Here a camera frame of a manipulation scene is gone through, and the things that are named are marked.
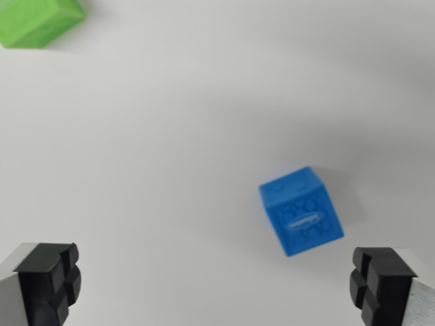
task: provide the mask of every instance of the blue cube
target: blue cube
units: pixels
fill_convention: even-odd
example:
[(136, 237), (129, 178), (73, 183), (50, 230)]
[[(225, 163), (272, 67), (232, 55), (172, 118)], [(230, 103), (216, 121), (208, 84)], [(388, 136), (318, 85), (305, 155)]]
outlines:
[(326, 187), (311, 168), (261, 185), (260, 193), (287, 256), (344, 236)]

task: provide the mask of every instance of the blue plastic block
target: blue plastic block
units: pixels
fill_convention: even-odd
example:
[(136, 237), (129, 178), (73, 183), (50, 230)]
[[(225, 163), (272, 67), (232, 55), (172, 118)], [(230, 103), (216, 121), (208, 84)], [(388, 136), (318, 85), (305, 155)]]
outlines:
[(326, 187), (311, 168), (261, 185), (260, 193), (287, 256), (344, 236)]

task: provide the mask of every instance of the green plastic block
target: green plastic block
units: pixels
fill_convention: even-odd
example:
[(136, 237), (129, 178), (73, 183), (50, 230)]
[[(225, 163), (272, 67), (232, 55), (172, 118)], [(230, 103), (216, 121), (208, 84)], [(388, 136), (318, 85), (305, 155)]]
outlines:
[(0, 43), (43, 48), (85, 17), (76, 0), (0, 0)]

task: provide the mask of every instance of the embossed logo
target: embossed logo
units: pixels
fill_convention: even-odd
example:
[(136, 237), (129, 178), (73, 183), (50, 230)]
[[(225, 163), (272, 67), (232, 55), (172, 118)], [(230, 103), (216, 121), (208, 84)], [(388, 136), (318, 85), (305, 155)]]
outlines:
[(323, 212), (310, 212), (301, 215), (296, 220), (288, 223), (287, 227), (290, 229), (290, 231), (306, 229), (320, 222), (323, 218), (324, 218)]

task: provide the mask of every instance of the green cube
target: green cube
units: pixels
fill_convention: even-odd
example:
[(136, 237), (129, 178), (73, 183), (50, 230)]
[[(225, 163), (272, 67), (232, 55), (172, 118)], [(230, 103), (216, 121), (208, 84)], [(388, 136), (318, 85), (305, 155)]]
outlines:
[(0, 43), (43, 48), (85, 16), (76, 0), (0, 0)]

